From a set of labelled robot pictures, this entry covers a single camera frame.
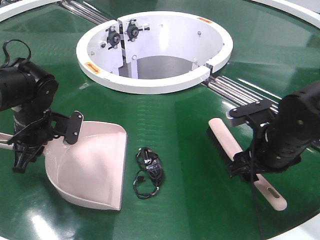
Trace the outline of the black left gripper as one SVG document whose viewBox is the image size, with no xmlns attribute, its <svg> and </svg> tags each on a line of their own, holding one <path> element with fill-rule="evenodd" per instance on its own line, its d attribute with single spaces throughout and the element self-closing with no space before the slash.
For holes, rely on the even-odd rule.
<svg viewBox="0 0 320 240">
<path fill-rule="evenodd" d="M 15 111 L 14 119 L 14 173 L 25 173 L 29 163 L 36 162 L 44 151 L 44 144 L 51 136 L 51 110 L 35 113 L 27 110 Z"/>
</svg>

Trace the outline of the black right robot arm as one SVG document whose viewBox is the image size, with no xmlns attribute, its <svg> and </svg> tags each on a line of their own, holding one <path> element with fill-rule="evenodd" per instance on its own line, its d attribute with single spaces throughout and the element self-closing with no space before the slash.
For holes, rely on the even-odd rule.
<svg viewBox="0 0 320 240">
<path fill-rule="evenodd" d="M 227 163 L 231 177 L 283 173 L 301 162 L 300 155 L 320 139 L 320 82 L 285 96 L 278 112 L 267 99 L 228 111 L 232 126 L 247 124 L 253 130 L 250 146 L 236 153 Z"/>
</svg>

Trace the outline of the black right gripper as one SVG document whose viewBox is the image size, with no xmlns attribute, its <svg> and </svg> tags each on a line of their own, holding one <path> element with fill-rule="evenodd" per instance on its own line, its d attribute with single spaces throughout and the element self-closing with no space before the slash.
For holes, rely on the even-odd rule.
<svg viewBox="0 0 320 240">
<path fill-rule="evenodd" d="M 257 182 L 260 180 L 258 175 L 266 171 L 265 166 L 255 157 L 251 157 L 249 150 L 242 151 L 240 148 L 230 150 L 229 158 L 229 176 L 231 178 L 240 176 L 244 182 Z"/>
</svg>

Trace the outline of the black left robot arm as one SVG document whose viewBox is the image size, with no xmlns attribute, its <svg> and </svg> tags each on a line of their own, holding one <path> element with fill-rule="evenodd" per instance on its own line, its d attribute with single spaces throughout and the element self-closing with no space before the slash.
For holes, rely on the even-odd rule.
<svg viewBox="0 0 320 240">
<path fill-rule="evenodd" d="M 58 89 L 55 77 L 33 62 L 16 58 L 0 70 L 0 109 L 13 110 L 15 173 L 24 173 L 44 145 L 53 139 L 51 104 Z"/>
</svg>

